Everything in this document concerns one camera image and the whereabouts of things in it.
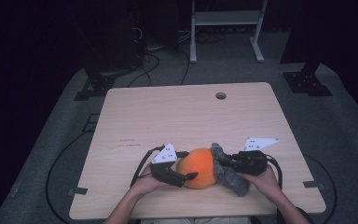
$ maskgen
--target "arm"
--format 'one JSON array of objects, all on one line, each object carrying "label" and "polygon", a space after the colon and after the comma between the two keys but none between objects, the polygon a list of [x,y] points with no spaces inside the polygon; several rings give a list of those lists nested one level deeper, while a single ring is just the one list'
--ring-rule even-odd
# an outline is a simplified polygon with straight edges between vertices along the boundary
[{"label": "arm", "polygon": [[138,180],[127,191],[116,208],[104,222],[105,224],[125,224],[130,220],[132,210],[136,203],[143,198],[147,193],[165,186],[167,184],[159,182],[151,175],[150,164],[148,164],[142,171]]},{"label": "arm", "polygon": [[287,224],[309,224],[307,219],[281,191],[271,166],[268,166],[267,170],[261,175],[240,174],[240,176],[253,183],[260,193],[277,206]]}]

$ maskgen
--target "gray plush toy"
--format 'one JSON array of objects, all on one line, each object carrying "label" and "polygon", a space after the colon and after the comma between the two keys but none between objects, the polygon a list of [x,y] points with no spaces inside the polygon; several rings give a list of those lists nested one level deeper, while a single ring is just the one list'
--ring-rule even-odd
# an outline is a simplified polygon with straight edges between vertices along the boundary
[{"label": "gray plush toy", "polygon": [[223,164],[229,163],[230,159],[219,144],[212,143],[211,152],[213,155],[213,168],[216,181],[232,189],[238,196],[244,196],[249,190],[249,181],[238,176],[231,167],[221,165],[221,162]]}]

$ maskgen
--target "wooden table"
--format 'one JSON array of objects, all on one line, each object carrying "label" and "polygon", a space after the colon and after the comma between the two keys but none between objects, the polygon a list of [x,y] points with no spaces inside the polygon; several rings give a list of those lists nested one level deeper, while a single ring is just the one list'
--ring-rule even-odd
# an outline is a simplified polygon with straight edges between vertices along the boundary
[{"label": "wooden table", "polygon": [[[218,92],[226,99],[217,99]],[[190,151],[216,142],[233,154],[243,149],[247,137],[280,138],[263,152],[280,164],[283,191],[308,213],[324,211],[320,191],[304,187],[303,182],[313,177],[270,85],[236,83],[110,90],[78,183],[88,191],[75,195],[70,217],[108,217],[149,149],[172,142],[176,151]],[[137,203],[132,217],[237,217],[275,212],[275,206],[254,186],[245,197],[238,197],[215,184],[207,189],[158,189]]]}]

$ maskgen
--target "gray carpet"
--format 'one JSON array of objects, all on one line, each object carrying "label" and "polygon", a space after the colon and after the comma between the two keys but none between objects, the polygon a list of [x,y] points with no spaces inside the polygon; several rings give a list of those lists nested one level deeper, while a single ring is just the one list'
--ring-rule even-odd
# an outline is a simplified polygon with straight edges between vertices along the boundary
[{"label": "gray carpet", "polygon": [[[335,201],[333,185],[319,163],[331,174],[337,187],[337,210],[330,223],[358,223],[358,105],[344,89],[339,76],[324,65],[318,68],[316,76],[333,96],[293,94],[282,73],[299,71],[303,64],[279,64],[288,35],[280,32],[260,35],[259,45],[266,59],[264,63],[255,60],[248,39],[250,34],[227,35],[224,41],[198,45],[198,62],[189,66],[184,84],[269,83],[299,147],[311,156],[306,157],[306,161],[320,183],[326,201],[326,211],[312,215],[315,223],[323,223],[332,212]],[[188,55],[188,44],[182,45],[181,49]],[[151,84],[147,76],[143,76],[131,86],[180,85],[187,68],[185,54],[163,50],[154,55],[158,56],[159,65],[149,73]],[[145,69],[152,68],[156,62],[155,58],[145,56]],[[127,87],[143,72],[139,69],[119,77],[114,88]],[[71,223],[103,222],[75,221],[68,216],[73,189],[87,157],[92,133],[84,133],[72,145],[66,146],[82,134],[90,114],[100,113],[104,100],[103,97],[91,97],[88,101],[74,101],[86,79],[84,70],[78,71],[62,93],[0,209],[0,223],[62,223],[48,206],[45,185],[50,167],[64,149],[49,180],[51,205],[60,217]],[[97,118],[91,116],[86,129],[92,128]],[[260,219],[263,223],[274,223],[273,217]]]}]

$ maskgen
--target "white metal frame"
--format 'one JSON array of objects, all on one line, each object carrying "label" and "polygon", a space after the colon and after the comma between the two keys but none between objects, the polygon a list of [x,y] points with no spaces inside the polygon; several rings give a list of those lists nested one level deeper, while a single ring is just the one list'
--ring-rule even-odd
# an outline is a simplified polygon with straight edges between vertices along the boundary
[{"label": "white metal frame", "polygon": [[197,62],[196,26],[256,24],[255,36],[250,37],[250,41],[257,61],[263,63],[264,57],[261,54],[260,47],[258,47],[257,40],[266,13],[267,1],[268,0],[263,0],[260,10],[196,12],[196,0],[193,0],[191,6],[190,62]]}]

